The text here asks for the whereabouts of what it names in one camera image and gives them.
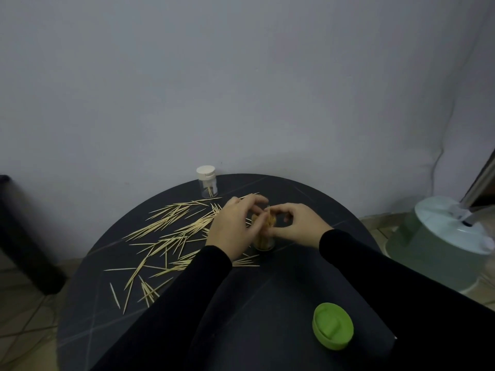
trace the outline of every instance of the table top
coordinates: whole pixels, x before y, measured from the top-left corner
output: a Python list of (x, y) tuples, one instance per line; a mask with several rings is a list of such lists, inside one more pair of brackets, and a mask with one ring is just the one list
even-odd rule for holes
[[(221, 206), (232, 196), (253, 192), (266, 196), (272, 205), (304, 203), (334, 228), (379, 250), (350, 211), (314, 188), (261, 174), (220, 175), (217, 185), (217, 196), (222, 198), (215, 202)], [(133, 271), (103, 271), (136, 267), (143, 259), (142, 254), (137, 255), (139, 246), (128, 244), (138, 242), (126, 242), (122, 237), (150, 224), (146, 221), (149, 212), (197, 199), (201, 199), (197, 180), (173, 187), (135, 207), (96, 242), (71, 279), (61, 313), (57, 334), (61, 371), (90, 369), (146, 309), (144, 301), (137, 302), (142, 292), (135, 288), (122, 315), (109, 284), (123, 305), (127, 295), (124, 286)], [(156, 242), (161, 235), (195, 219), (180, 219), (170, 229), (140, 238), (139, 243)], [(184, 254), (202, 246), (204, 241), (191, 242)], [(175, 258), (169, 255), (168, 262)], [(259, 268), (234, 268), (211, 300), (191, 345), (191, 369), (361, 369), (369, 368), (373, 362), (384, 362), (393, 346), (393, 334), (317, 250), (277, 240), (274, 250), (262, 253), (256, 260)], [(149, 262), (154, 266), (163, 263), (158, 254)], [(151, 286), (180, 273), (150, 279), (156, 270), (148, 269), (139, 274)], [(343, 351), (325, 349), (313, 334), (313, 312), (322, 302), (343, 307), (353, 320), (354, 338)]]

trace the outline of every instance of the tiled floor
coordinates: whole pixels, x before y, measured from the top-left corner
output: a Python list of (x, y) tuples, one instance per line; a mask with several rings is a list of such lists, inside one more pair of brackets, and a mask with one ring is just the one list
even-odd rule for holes
[[(370, 230), (371, 235), (385, 253), (385, 245), (397, 226)], [(495, 254), (488, 260), (478, 285), (466, 294), (469, 298), (495, 311)]]
[(54, 296), (28, 284), (0, 290), (0, 371), (58, 370), (55, 335), (69, 281)]
[[(370, 232), (384, 251), (396, 229), (387, 227)], [(73, 275), (76, 267), (74, 264), (64, 271)], [(468, 296), (495, 311), (495, 256), (488, 262), (483, 276)], [(10, 277), (0, 273), (0, 280), (11, 280)], [(5, 288), (8, 283), (0, 283), (0, 371), (57, 371), (55, 334), (70, 280), (59, 294), (48, 297), (28, 284)]]

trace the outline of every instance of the white wall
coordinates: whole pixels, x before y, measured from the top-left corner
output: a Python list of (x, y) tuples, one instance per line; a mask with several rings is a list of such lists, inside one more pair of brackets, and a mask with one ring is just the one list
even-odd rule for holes
[(435, 193), (461, 200), (495, 150), (495, 8), (483, 25), (457, 87), (435, 169)]
[(1, 0), (0, 170), (58, 259), (202, 164), (409, 209), (489, 1)]

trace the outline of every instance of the green plastic cap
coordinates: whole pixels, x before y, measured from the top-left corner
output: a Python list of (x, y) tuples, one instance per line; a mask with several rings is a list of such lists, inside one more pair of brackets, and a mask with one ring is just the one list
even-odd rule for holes
[(344, 349), (354, 335), (354, 325), (345, 310), (333, 303), (322, 303), (314, 310), (313, 332), (328, 349)]

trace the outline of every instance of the pile of toothpicks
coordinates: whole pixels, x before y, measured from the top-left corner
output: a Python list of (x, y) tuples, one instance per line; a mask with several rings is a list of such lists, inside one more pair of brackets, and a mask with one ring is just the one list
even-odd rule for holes
[[(127, 281), (127, 284), (124, 287), (124, 292), (127, 290), (127, 296), (123, 308), (121, 308), (121, 305), (117, 298), (117, 294), (115, 293), (115, 289), (112, 283), (110, 283), (110, 290), (115, 299), (115, 303), (117, 307), (122, 310), (122, 314), (125, 314), (126, 312), (127, 305), (129, 303), (129, 297), (131, 296), (131, 290), (136, 277), (139, 278), (141, 290), (143, 291), (143, 296), (139, 299), (138, 302), (144, 301), (148, 307), (155, 301), (156, 298), (160, 296), (158, 294), (158, 290), (173, 279), (173, 277), (171, 277), (157, 287), (153, 288), (151, 284), (146, 282), (139, 275), (139, 271), (141, 271), (142, 268), (155, 268), (160, 270), (158, 273), (149, 277), (149, 279), (153, 279), (153, 277), (159, 277), (173, 271), (183, 271), (184, 269), (186, 269), (189, 263), (191, 263), (191, 261), (194, 259), (194, 256), (200, 251), (200, 249), (186, 255), (182, 255), (182, 252), (186, 244), (189, 242), (206, 241), (209, 231), (207, 226), (211, 224), (215, 216), (222, 209), (218, 204), (214, 202), (214, 200), (216, 199), (221, 198), (208, 198), (193, 200), (184, 203), (174, 203), (158, 210), (152, 211), (150, 212), (150, 214), (152, 215), (147, 218), (146, 221), (155, 219), (154, 223), (149, 224), (142, 229), (133, 231), (131, 234), (124, 237), (127, 242), (135, 241), (152, 232), (165, 230), (168, 226), (184, 216), (184, 219), (186, 219), (202, 213), (203, 211), (206, 211), (205, 213), (202, 213), (201, 217), (195, 222), (183, 226), (173, 233), (158, 237), (158, 241), (155, 243), (130, 243), (129, 246), (145, 246), (145, 248), (140, 250), (137, 254), (147, 252), (146, 256), (137, 267), (105, 269), (105, 271), (133, 271), (129, 280)], [(197, 209), (201, 206), (204, 206), (206, 208), (201, 208), (198, 211)], [(246, 218), (246, 225), (251, 225), (251, 220), (249, 218)], [(160, 253), (160, 257), (164, 257), (165, 267), (157, 267), (149, 264), (150, 257), (157, 255), (158, 253)], [(232, 265), (234, 267), (259, 267), (259, 265), (255, 265), (252, 262), (252, 258), (255, 258), (256, 256), (258, 255), (249, 256), (247, 254), (243, 254), (243, 257), (232, 262)]]

